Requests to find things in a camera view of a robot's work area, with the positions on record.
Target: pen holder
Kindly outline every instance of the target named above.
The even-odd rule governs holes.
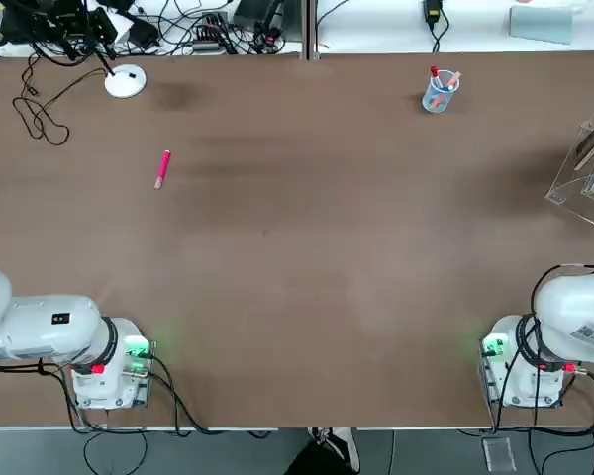
[[[423,107],[429,112],[440,113],[446,109],[453,94],[459,87],[459,78],[451,85],[450,90],[446,85],[453,78],[454,73],[446,69],[440,69],[438,76],[429,76],[429,85],[423,96]]]
[[[594,146],[581,153],[584,140],[594,131],[594,116],[581,124],[573,146],[556,174],[545,198],[594,226]],[[577,168],[577,165],[588,159]]]

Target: person's foot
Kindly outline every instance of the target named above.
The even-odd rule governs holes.
[[[360,460],[351,427],[309,427],[308,433],[317,443],[338,455],[353,472],[360,472]]]

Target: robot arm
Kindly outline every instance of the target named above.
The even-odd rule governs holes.
[[[45,357],[70,364],[79,406],[145,403],[151,350],[132,322],[101,317],[88,297],[12,297],[0,272],[0,361]]]
[[[576,361],[594,363],[594,274],[551,279],[537,294],[535,311],[539,332],[534,319],[511,315],[482,340],[481,374],[489,400],[555,406],[563,373],[576,371]]]
[[[594,363],[594,274],[561,276],[535,299],[545,346],[564,361]]]

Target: brown table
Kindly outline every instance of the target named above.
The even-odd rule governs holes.
[[[439,116],[420,107],[436,60],[462,72]],[[14,292],[137,322],[212,427],[488,426],[478,339],[551,265],[594,262],[594,230],[543,198],[594,113],[594,52],[137,62],[136,98],[96,77],[59,99],[72,135],[53,147],[11,108],[24,61],[0,61]],[[41,63],[36,84],[49,97],[96,66]],[[592,421],[576,388],[542,424]],[[112,418],[171,426],[170,399]],[[0,375],[0,426],[66,424],[51,381]]]

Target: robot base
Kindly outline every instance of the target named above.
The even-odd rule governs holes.
[[[133,64],[121,64],[113,69],[104,81],[106,91],[120,99],[136,96],[146,87],[148,79],[145,72]]]
[[[481,356],[480,374],[482,376],[483,390],[489,403],[498,403],[502,388],[506,380],[508,366],[517,352],[515,328],[522,318],[519,315],[510,315],[500,319],[492,332],[482,340],[481,352],[495,352],[494,356]],[[531,347],[536,345],[535,338],[529,338]],[[515,365],[510,373],[504,400],[504,406],[520,408],[533,408],[535,394],[537,393],[538,369],[529,364],[521,355],[515,360]],[[540,388],[539,408],[555,407],[563,384],[563,371],[539,372]]]
[[[77,406],[81,409],[122,409],[148,403],[152,345],[129,320],[112,322],[119,338],[104,371],[86,375],[71,371]]]

